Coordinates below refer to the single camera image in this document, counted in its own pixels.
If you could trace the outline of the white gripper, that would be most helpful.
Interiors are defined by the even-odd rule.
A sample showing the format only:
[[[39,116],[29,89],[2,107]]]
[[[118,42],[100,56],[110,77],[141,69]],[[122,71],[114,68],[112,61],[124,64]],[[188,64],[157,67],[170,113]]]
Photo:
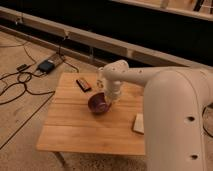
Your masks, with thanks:
[[[114,100],[113,103],[117,103],[120,100],[121,86],[122,83],[120,81],[107,80],[105,82],[104,99],[108,106],[112,105],[112,100]]]

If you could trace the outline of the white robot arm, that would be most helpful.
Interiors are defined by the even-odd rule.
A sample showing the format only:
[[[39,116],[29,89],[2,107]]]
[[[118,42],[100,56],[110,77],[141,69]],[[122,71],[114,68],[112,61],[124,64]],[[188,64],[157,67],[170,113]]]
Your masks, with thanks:
[[[202,113],[213,103],[213,71],[189,67],[131,68],[124,60],[103,68],[105,95],[124,82],[144,88],[147,171],[207,171]]]

